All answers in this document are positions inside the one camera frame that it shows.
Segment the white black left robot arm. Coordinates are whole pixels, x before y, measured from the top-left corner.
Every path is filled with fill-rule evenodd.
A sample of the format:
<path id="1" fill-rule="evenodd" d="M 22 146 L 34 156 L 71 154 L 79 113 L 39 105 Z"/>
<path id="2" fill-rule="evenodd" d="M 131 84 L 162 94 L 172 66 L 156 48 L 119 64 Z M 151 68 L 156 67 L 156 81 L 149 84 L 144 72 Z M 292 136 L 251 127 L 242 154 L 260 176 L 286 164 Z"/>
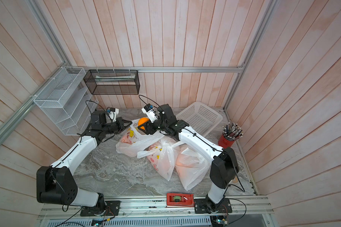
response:
<path id="1" fill-rule="evenodd" d="M 37 171 L 37 201 L 68 206 L 105 210 L 106 202 L 100 193 L 80 189 L 73 177 L 80 163 L 97 148 L 107 135 L 122 133 L 132 122 L 122 117 L 107 121 L 107 111 L 95 111 L 77 143 L 50 166 Z"/>

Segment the white printed bag back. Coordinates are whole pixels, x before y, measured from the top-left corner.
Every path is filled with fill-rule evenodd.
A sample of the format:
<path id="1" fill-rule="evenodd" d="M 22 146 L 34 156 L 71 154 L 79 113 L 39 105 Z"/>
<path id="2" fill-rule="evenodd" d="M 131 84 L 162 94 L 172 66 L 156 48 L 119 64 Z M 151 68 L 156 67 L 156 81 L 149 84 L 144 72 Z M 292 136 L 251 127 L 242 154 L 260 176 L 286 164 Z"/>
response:
<path id="1" fill-rule="evenodd" d="M 132 124 L 125 130 L 120 141 L 116 144 L 116 152 L 129 157 L 137 157 L 138 152 L 146 150 L 159 141 L 164 135 L 158 131 L 153 135 L 146 135 L 138 130 L 139 119 L 132 120 Z"/>

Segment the orange fruit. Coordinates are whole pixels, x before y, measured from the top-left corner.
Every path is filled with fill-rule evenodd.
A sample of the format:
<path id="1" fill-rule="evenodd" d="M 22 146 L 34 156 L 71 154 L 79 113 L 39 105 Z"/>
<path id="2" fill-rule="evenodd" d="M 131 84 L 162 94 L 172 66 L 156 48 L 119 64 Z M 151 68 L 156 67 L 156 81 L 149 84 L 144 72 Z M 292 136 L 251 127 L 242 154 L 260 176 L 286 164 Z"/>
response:
<path id="1" fill-rule="evenodd" d="M 139 119 L 138 130 L 146 131 L 146 127 L 150 122 L 151 122 L 150 119 L 147 117 L 143 117 L 143 118 Z"/>

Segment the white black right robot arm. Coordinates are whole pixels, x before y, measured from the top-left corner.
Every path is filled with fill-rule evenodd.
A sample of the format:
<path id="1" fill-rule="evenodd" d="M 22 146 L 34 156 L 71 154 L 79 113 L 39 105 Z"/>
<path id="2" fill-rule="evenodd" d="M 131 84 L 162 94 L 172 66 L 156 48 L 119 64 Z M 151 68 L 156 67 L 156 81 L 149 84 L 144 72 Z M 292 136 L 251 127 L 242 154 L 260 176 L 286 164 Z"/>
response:
<path id="1" fill-rule="evenodd" d="M 187 122 L 178 120 L 168 104 L 158 106 L 157 111 L 154 111 L 151 104 L 147 104 L 142 108 L 142 112 L 149 120 L 139 123 L 139 130 L 147 135 L 163 131 L 165 135 L 190 146 L 211 164 L 211 188 L 204 199 L 195 199 L 195 212 L 208 214 L 232 212 L 228 205 L 230 200 L 225 197 L 225 193 L 230 182 L 239 173 L 235 151 L 231 147 L 223 148 L 210 142 Z"/>

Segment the white printed bag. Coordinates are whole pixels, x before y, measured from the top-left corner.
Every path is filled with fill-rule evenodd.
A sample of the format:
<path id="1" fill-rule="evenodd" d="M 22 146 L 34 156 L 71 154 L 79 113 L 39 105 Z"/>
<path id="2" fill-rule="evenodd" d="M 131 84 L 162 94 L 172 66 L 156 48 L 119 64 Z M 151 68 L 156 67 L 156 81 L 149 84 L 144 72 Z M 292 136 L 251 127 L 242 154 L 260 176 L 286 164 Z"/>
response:
<path id="1" fill-rule="evenodd" d="M 143 151 L 137 153 L 137 158 L 146 157 L 155 171 L 165 180 L 170 181 L 173 174 L 176 160 L 180 154 L 180 146 L 176 140 L 164 136 Z"/>
<path id="2" fill-rule="evenodd" d="M 129 157 L 137 157 L 138 152 L 146 150 L 159 141 L 164 135 L 158 131 L 153 135 L 146 135 L 138 130 L 139 119 L 132 120 L 132 124 L 125 130 L 120 141 L 116 144 L 116 152 Z"/>

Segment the white plastic bag front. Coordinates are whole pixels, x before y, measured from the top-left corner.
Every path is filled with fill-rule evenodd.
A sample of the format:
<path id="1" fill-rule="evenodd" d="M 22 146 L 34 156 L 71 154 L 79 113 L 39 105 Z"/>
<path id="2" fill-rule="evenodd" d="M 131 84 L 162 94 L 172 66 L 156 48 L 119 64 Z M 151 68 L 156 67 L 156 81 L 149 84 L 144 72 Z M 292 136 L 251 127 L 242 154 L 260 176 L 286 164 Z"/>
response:
<path id="1" fill-rule="evenodd" d="M 188 145 L 180 145 L 175 169 L 186 191 L 198 185 L 210 169 L 211 164 Z"/>

